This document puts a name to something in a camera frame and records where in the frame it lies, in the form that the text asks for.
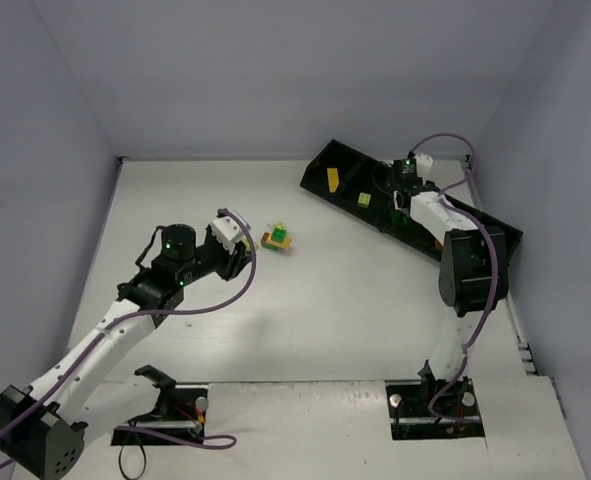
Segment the green yellow brown lego stack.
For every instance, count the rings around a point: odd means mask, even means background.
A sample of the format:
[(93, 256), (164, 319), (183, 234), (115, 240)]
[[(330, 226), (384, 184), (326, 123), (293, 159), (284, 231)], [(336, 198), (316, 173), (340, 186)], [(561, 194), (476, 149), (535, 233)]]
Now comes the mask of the green yellow brown lego stack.
[(273, 228), (266, 231), (261, 238), (261, 246), (273, 251), (287, 251), (290, 249), (292, 238), (284, 228)]

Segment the long yellow lego brick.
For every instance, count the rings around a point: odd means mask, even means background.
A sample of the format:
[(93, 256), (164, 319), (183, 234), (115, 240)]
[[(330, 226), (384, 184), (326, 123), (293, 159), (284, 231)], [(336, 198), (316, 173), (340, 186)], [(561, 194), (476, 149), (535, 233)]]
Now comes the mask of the long yellow lego brick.
[(331, 167), (326, 169), (327, 186), (330, 193), (335, 193), (339, 188), (340, 178), (337, 168)]

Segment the dark green curved lego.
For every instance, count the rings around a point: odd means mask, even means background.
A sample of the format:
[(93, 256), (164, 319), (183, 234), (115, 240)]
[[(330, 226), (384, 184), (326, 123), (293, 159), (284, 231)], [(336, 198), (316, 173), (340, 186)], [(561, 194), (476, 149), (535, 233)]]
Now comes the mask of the dark green curved lego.
[(406, 222), (406, 219), (403, 214), (400, 212), (392, 212), (391, 213), (391, 223), (393, 225), (401, 225)]

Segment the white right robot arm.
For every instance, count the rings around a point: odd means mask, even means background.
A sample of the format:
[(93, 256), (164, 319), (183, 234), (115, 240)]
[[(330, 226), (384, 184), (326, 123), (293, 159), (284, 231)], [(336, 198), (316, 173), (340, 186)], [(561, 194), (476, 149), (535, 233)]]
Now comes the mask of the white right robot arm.
[(427, 230), (442, 246), (438, 292), (446, 315), (422, 372), (434, 381), (429, 406), (464, 379), (469, 353), (499, 300), (506, 296), (506, 242), (473, 213), (430, 185), (420, 169), (432, 158), (411, 153), (388, 165), (385, 188), (394, 210)]

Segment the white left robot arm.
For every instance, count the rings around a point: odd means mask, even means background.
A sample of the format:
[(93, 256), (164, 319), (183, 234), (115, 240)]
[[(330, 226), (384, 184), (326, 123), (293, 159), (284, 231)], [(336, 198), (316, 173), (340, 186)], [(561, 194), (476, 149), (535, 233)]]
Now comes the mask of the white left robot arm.
[(255, 270), (257, 252), (247, 222), (226, 209), (206, 228), (202, 244), (185, 224), (159, 226), (160, 253), (118, 285), (97, 325), (47, 373), (0, 394), (0, 451), (39, 479), (61, 479), (85, 446), (130, 421), (158, 420), (178, 402), (176, 381), (145, 365), (114, 391), (99, 385), (141, 341), (171, 315), (182, 314), (187, 286), (210, 275), (236, 278)]

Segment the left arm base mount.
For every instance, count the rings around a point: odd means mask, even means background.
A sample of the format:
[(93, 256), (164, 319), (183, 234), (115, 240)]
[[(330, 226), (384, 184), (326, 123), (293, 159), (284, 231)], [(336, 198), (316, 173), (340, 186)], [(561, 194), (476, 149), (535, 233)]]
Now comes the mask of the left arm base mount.
[(205, 441), (209, 385), (178, 383), (162, 395), (152, 413), (142, 414), (116, 428), (112, 446), (202, 446)]

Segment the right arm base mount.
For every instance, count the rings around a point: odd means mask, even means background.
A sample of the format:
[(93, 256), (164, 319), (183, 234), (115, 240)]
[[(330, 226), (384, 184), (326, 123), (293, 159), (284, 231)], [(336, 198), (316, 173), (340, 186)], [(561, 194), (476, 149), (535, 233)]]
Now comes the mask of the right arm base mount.
[(444, 386), (420, 381), (385, 384), (390, 433), (394, 441), (484, 438), (485, 430), (473, 382), (466, 378), (441, 395)]

